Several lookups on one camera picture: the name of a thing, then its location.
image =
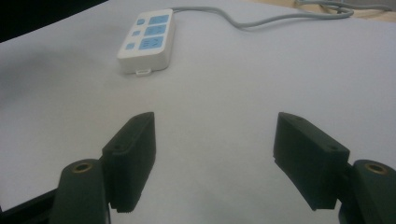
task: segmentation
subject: cable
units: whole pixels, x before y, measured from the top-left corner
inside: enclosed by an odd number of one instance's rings
[[[305,13],[294,13],[289,15],[281,15],[275,16],[268,19],[264,19],[261,21],[253,21],[253,22],[237,22],[235,21],[227,12],[223,11],[217,7],[171,7],[175,12],[181,11],[203,11],[203,12],[210,12],[215,13],[223,17],[227,20],[232,26],[237,29],[243,28],[251,28],[260,25],[264,25],[266,23],[272,21],[280,21],[285,19],[295,19],[295,18],[309,18],[309,19],[318,19],[318,20],[339,20],[345,19],[353,15],[353,9],[378,9],[384,11],[390,11],[391,8],[387,6],[381,5],[370,5],[370,6],[355,6],[345,3],[333,2],[328,0],[295,0],[295,2],[299,5],[320,5],[326,7],[331,10],[337,11],[337,14],[330,14],[330,13],[314,13],[314,12],[305,12]]]

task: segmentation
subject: power strip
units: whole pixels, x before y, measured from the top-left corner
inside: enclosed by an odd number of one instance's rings
[[[150,75],[169,65],[175,22],[172,9],[141,13],[126,36],[118,60],[125,73]]]

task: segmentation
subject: white surface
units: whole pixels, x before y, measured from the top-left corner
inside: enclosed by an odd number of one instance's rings
[[[222,7],[239,21],[294,9],[228,1],[110,1],[0,44],[0,203],[57,187],[73,161],[97,159],[132,116],[154,111],[157,160],[121,223],[338,223],[312,212],[275,165],[279,111],[396,167],[396,25],[290,20],[252,32],[202,13],[175,15],[169,67],[124,75],[116,55],[136,16]]]
[[[151,18],[167,16],[166,22],[150,24]],[[165,27],[160,34],[146,35],[149,29]],[[172,43],[175,34],[175,20],[172,9],[161,9],[141,13],[130,32],[125,37],[117,58],[122,70],[127,73],[136,73],[137,76],[150,75],[151,71],[163,70],[169,65],[172,52]],[[155,48],[145,48],[149,39],[157,40]]]

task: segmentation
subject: power strip switch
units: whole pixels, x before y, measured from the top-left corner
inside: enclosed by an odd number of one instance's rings
[[[125,73],[147,76],[169,65],[175,22],[173,10],[141,13],[117,56]]]

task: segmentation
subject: table surface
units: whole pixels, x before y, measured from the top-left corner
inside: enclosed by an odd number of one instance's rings
[[[298,7],[294,3],[294,0],[247,0],[247,1],[271,4],[281,7]],[[323,8],[318,6],[301,6],[299,8],[308,11],[323,12]],[[378,10],[355,10],[355,14],[353,15],[353,17],[366,19],[366,20],[396,22],[396,12],[394,11],[382,12]]]
[[[137,15],[212,6],[238,21],[297,9],[242,1],[114,0],[0,44],[0,204],[55,189],[62,169],[98,159],[132,116],[153,111],[157,160],[132,214],[113,223],[326,223],[276,166],[278,112],[396,167],[396,25],[297,19],[253,30],[175,14],[168,68],[125,75],[116,55]]]

